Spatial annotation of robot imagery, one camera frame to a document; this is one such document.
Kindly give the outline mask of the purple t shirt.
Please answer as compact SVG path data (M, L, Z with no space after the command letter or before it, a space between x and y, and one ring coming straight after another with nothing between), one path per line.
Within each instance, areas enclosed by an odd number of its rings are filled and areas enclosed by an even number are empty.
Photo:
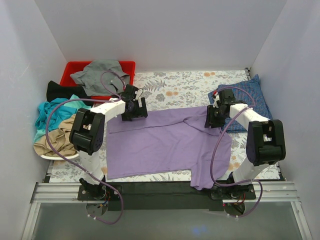
M218 141L220 128L205 128L205 106L149 111L147 118L106 125L108 179L191 171L191 187L210 189L229 168L232 138Z

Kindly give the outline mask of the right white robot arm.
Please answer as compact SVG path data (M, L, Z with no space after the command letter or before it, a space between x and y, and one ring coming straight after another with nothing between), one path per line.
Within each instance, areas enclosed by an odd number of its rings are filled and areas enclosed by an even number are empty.
M233 87L224 87L213 92L213 104L207 106L205 128L228 129L225 123L237 121L247 131L246 158L233 171L225 183L213 182L213 199L237 199L254 193L252 182L270 165L286 157L283 123L266 118L254 111L251 105L236 100Z

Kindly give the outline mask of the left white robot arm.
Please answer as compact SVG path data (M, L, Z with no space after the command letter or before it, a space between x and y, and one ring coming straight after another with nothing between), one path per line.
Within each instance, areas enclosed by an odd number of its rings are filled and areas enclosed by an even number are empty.
M69 141L85 168L85 178L81 178L79 182L85 192L95 200L101 200L107 194L106 187L100 183L106 178L98 154L104 140L105 124L117 116L121 116L121 120L125 122L146 118L146 101L144 97L141 100L137 97L139 90L128 84L120 94L120 100L111 98L110 102L91 109L80 108L75 115Z

